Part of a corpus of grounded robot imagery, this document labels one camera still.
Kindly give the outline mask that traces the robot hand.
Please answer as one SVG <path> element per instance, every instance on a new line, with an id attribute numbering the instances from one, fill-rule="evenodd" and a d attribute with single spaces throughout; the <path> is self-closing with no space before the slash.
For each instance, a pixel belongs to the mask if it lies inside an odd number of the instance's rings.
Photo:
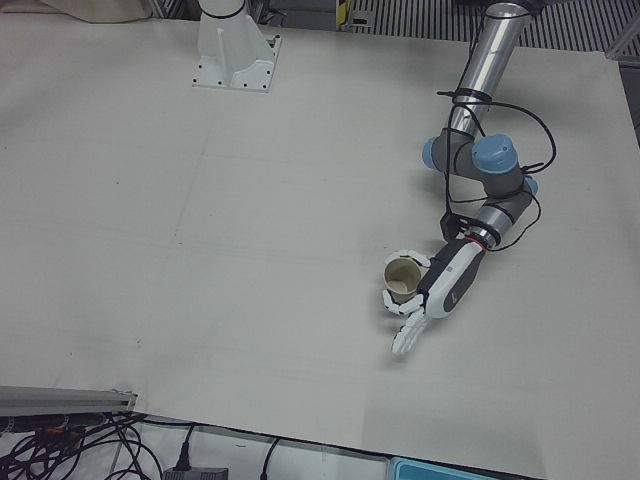
<path id="1" fill-rule="evenodd" d="M 475 280 L 485 253 L 481 243 L 463 238 L 448 242 L 432 257 L 399 250 L 385 260 L 383 304 L 404 319 L 392 341 L 393 354 L 409 353 L 432 320 L 454 310 Z"/>

